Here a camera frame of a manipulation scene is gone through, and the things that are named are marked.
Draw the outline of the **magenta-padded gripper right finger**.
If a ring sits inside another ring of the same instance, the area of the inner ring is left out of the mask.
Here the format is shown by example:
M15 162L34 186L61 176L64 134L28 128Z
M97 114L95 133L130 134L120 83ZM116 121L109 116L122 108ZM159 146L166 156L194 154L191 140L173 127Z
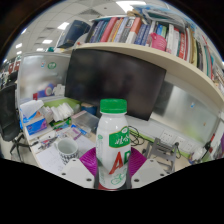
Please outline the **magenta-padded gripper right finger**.
M166 172L155 159L147 159L137 149L131 149L127 173L128 189L146 186L165 176Z

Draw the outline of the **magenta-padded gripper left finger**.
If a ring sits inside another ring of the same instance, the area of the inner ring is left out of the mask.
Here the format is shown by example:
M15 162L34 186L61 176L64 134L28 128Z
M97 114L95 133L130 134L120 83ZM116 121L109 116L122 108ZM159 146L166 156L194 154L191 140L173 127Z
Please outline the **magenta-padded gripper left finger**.
M79 159L71 159L61 171L60 176L78 186L97 189L99 174L96 149L90 149Z

